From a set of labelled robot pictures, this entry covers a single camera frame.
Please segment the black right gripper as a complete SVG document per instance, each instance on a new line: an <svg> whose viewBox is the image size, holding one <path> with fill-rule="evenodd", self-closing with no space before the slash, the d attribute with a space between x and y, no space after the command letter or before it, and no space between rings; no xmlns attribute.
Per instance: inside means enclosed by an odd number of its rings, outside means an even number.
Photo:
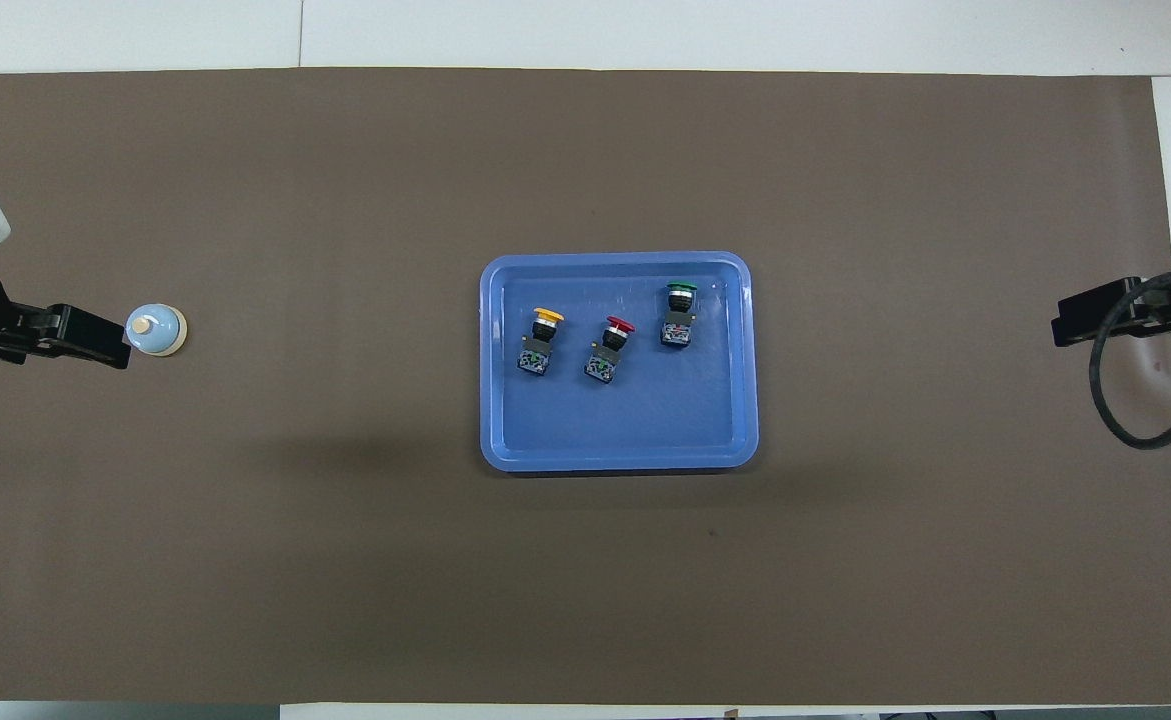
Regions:
<svg viewBox="0 0 1171 720"><path fill-rule="evenodd" d="M1093 340L1105 314L1134 287L1138 292L1134 306L1146 307L1141 318L1144 331L1138 336L1171 332L1171 272L1167 272L1143 282L1141 277L1115 279L1059 300L1057 315L1050 323L1053 347L1073 347Z"/></svg>

